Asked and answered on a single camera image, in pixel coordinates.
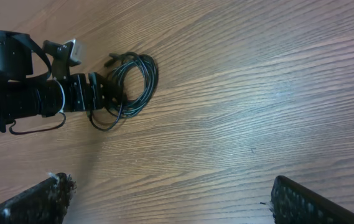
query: wire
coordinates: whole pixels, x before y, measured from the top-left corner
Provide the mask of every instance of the wire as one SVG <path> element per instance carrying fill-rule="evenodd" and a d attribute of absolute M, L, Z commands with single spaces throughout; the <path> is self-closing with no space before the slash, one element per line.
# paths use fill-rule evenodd
<path fill-rule="evenodd" d="M 66 115 L 64 113 L 62 113 L 62 112 L 59 112 L 59 113 L 63 115 L 63 121 L 58 126 L 55 126 L 55 127 L 52 127 L 52 128 L 35 130 L 35 131 L 17 132 L 17 131 L 14 131 L 12 129 L 12 127 L 15 126 L 15 124 L 16 124 L 16 120 L 14 120 L 14 123 L 11 125 L 11 127 L 9 127 L 9 132 L 11 134 L 15 134 L 15 135 L 22 135 L 22 134 L 31 134 L 31 133 L 38 133 L 38 132 L 50 131 L 50 130 L 58 129 L 58 128 L 62 127 L 65 124 L 65 122 L 66 122 Z"/>
<path fill-rule="evenodd" d="M 93 122 L 93 112 L 90 111 L 88 117 L 91 124 L 100 131 L 109 131 L 121 118 L 132 118 L 136 116 L 141 110 L 148 104 L 149 100 L 154 94 L 157 83 L 159 82 L 159 72 L 157 66 L 152 57 L 142 54 L 138 55 L 134 52 L 127 52 L 122 55 L 109 54 L 112 58 L 105 63 L 105 67 L 110 67 L 117 61 L 121 62 L 121 65 L 108 73 L 107 79 L 113 81 L 122 91 L 121 99 L 116 99 L 116 102 L 111 101 L 109 108 L 106 110 L 109 114 L 116 117 L 114 123 L 108 128 L 99 128 Z M 144 91 L 135 100 L 128 100 L 123 93 L 124 80 L 130 69 L 137 67 L 141 71 L 144 77 Z"/>

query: coiled black cable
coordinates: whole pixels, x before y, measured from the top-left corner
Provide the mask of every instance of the coiled black cable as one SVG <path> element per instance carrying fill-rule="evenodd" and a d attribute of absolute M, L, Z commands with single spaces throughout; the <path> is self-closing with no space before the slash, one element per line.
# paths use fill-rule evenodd
<path fill-rule="evenodd" d="M 118 103 L 111 102 L 110 108 L 106 110 L 116 117 L 114 123 L 108 128 L 100 128 L 93 122 L 93 112 L 89 113 L 89 119 L 94 128 L 100 131 L 109 131 L 121 118 L 132 118 L 136 116 L 149 102 L 154 94 L 157 83 L 159 81 L 159 72 L 157 66 L 152 57 L 142 54 L 138 55 L 134 52 L 127 52 L 122 55 L 109 54 L 112 58 L 105 63 L 105 67 L 110 67 L 117 61 L 120 61 L 121 65 L 107 75 L 107 79 L 116 83 L 121 91 L 124 90 L 124 80 L 130 69 L 137 67 L 141 71 L 144 77 L 144 91 L 135 100 L 126 99 L 125 94 L 122 94 L 122 98 L 118 99 Z"/>

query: black cable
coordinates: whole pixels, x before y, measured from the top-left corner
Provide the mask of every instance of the black cable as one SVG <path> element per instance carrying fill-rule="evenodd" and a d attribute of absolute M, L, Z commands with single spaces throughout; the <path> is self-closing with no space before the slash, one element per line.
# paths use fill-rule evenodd
<path fill-rule="evenodd" d="M 133 116 L 136 116 L 152 98 L 159 81 L 157 66 L 152 57 L 144 54 L 138 55 L 134 52 L 127 52 L 122 55 L 109 54 L 109 56 L 112 57 L 112 59 L 105 63 L 105 67 L 110 67 L 117 61 L 120 61 L 121 65 L 109 72 L 107 79 L 110 79 L 117 84 L 123 92 L 124 80 L 127 73 L 130 69 L 137 67 L 144 77 L 144 91 L 135 100 L 126 99 L 125 94 L 122 93 L 121 99 L 117 100 L 118 103 L 110 102 L 110 108 L 107 108 L 106 110 L 108 113 L 116 117 L 116 121 L 114 121 L 114 123 L 108 128 L 99 128 L 95 125 L 92 119 L 93 113 L 91 111 L 88 116 L 90 122 L 100 131 L 109 131 L 113 128 L 113 126 L 115 126 L 120 118 L 132 118 Z M 119 113 L 114 114 L 111 110 L 118 111 Z"/>
<path fill-rule="evenodd" d="M 15 134 L 15 135 L 22 135 L 22 134 L 31 134 L 31 133 L 38 133 L 38 132 L 43 132 L 43 131 L 50 131 L 50 130 L 54 130 L 54 129 L 60 128 L 60 127 L 62 127 L 62 126 L 65 124 L 65 122 L 66 122 L 66 115 L 65 115 L 64 113 L 61 113 L 61 112 L 59 112 L 59 113 L 63 115 L 63 121 L 62 121 L 62 123 L 60 123 L 58 126 L 55 126 L 55 127 L 52 127 L 52 128 L 46 128 L 46 129 L 35 130 L 35 131 L 17 132 L 17 131 L 12 130 L 12 127 L 15 126 L 15 124 L 16 124 L 16 120 L 14 120 L 14 123 L 11 125 L 11 127 L 9 127 L 9 132 L 10 132 L 11 134 Z"/>

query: wood grain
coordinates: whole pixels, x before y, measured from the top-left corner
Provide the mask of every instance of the wood grain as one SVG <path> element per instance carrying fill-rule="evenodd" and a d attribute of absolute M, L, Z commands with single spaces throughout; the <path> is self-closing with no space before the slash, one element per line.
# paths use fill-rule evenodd
<path fill-rule="evenodd" d="M 83 41 L 86 60 L 73 72 L 105 73 L 110 52 L 149 54 L 160 80 L 139 116 L 108 133 L 85 113 L 47 133 L 0 133 L 0 203 L 66 172 L 78 192 L 65 223 L 272 223 L 259 203 L 286 175 L 354 212 L 354 0 L 14 9 L 27 2 L 15 2 L 1 29 Z M 138 72 L 127 86 L 129 96 L 142 90 Z M 59 119 L 21 119 L 16 129 Z"/>

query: wooden surface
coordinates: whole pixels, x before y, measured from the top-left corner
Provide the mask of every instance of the wooden surface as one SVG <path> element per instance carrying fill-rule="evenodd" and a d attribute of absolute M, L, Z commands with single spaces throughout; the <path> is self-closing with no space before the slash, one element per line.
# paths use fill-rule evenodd
<path fill-rule="evenodd" d="M 160 80 L 108 133 L 85 113 L 0 133 L 0 202 L 65 172 L 78 184 L 65 223 L 272 223 L 259 203 L 286 175 L 354 211 L 354 0 L 13 2 L 0 29 L 86 43 L 73 72 L 134 51 Z M 141 82 L 131 74 L 129 96 Z"/>

